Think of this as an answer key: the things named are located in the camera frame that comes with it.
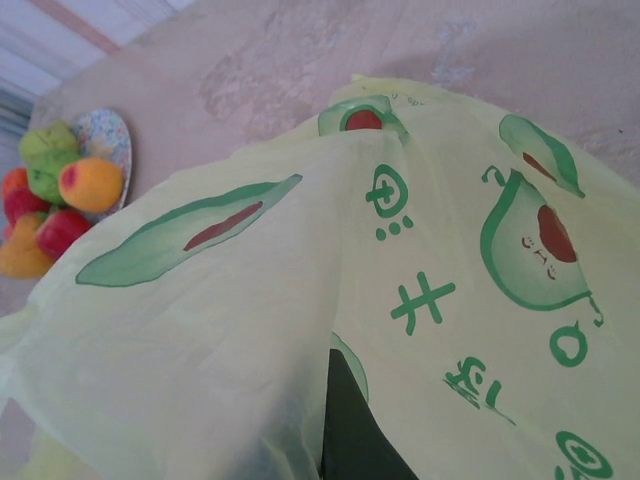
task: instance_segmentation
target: decorative plate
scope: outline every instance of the decorative plate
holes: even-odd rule
[[[115,163],[124,175],[124,188],[120,200],[106,212],[85,214],[93,223],[117,212],[124,207],[131,183],[133,159],[131,137],[124,120],[113,110],[101,108],[80,115],[69,125],[78,139],[83,157],[100,157]]]

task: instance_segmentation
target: light green plastic bag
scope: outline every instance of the light green plastic bag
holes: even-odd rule
[[[638,191],[427,85],[332,105],[75,244],[5,396],[107,479],[317,478],[333,347],[420,478],[640,478]]]

